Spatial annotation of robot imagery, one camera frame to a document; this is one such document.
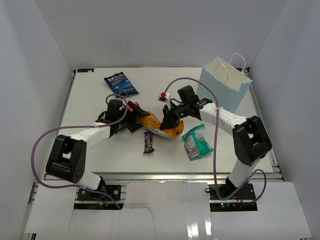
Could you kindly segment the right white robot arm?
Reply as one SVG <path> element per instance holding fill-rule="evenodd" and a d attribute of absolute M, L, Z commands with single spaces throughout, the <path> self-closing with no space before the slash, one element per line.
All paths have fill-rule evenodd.
<path fill-rule="evenodd" d="M 239 116 L 217 106 L 208 98 L 200 99 L 190 85 L 178 91 L 180 102 L 173 104 L 170 94 L 162 92 L 159 101 L 164 102 L 161 130 L 178 126 L 181 119 L 193 117 L 211 123 L 232 136 L 237 157 L 233 170 L 223 185 L 215 185 L 215 194 L 221 200 L 236 200 L 244 193 L 244 186 L 254 175 L 254 169 L 272 149 L 271 140 L 258 116 Z"/>

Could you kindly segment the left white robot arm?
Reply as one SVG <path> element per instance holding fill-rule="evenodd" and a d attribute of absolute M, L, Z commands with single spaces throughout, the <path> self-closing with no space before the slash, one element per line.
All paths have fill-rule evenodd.
<path fill-rule="evenodd" d="M 86 169 L 87 151 L 112 137 L 122 127 L 134 133 L 143 127 L 140 118 L 150 115 L 132 101 L 124 105 L 121 100 L 110 100 L 107 110 L 100 113 L 93 125 L 70 136 L 60 134 L 56 137 L 46 164 L 46 174 L 88 189 L 96 200 L 103 198 L 106 187 L 102 178 Z"/>

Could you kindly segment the green Fox's candy packet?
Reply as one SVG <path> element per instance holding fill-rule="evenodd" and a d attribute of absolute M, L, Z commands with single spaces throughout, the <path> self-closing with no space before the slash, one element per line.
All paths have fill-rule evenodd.
<path fill-rule="evenodd" d="M 119 123 L 118 126 L 117 126 L 117 128 L 116 128 L 116 130 L 114 131 L 114 133 L 115 133 L 115 134 L 118 134 L 118 133 L 120 133 L 120 131 L 121 131 L 122 129 L 125 129 L 125 128 L 126 128 L 126 125 L 125 125 L 125 124 Z"/>

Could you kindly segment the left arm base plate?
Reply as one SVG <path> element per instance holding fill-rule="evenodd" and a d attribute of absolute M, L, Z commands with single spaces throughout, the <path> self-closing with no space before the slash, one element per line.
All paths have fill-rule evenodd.
<path fill-rule="evenodd" d="M 102 190 L 110 195 L 115 201 L 121 199 L 121 185 L 105 185 Z M 86 191 L 84 188 L 79 188 L 76 199 L 78 201 L 108 201 L 109 198 L 103 194 L 96 194 Z"/>

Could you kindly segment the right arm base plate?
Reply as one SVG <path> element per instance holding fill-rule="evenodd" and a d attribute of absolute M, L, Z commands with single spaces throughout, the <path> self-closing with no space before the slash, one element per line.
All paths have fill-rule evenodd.
<path fill-rule="evenodd" d="M 218 190 L 220 196 L 222 198 L 226 198 L 229 196 L 232 191 L 229 192 L 226 184 L 218 184 Z M 210 184 L 206 189 L 205 192 L 209 194 L 210 200 L 220 200 L 216 193 L 215 185 Z M 256 194 L 251 183 L 243 186 L 237 193 L 233 194 L 229 200 L 254 200 L 256 198 Z"/>

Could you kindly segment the orange chips bag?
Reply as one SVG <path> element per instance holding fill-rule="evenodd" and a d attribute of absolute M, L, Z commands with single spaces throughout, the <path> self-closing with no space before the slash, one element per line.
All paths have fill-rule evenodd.
<path fill-rule="evenodd" d="M 179 125 L 174 128 L 160 130 L 160 126 L 162 123 L 152 112 L 149 111 L 148 113 L 148 116 L 140 117 L 138 122 L 153 134 L 165 138 L 176 138 L 183 133 L 184 122 L 182 120 L 180 121 Z"/>

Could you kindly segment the teal snack packet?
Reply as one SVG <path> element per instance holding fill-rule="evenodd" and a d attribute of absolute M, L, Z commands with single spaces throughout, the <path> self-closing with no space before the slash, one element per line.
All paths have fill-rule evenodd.
<path fill-rule="evenodd" d="M 205 139 L 205 130 L 205 125 L 200 124 L 182 135 L 184 148 L 190 161 L 203 158 L 214 151 Z"/>

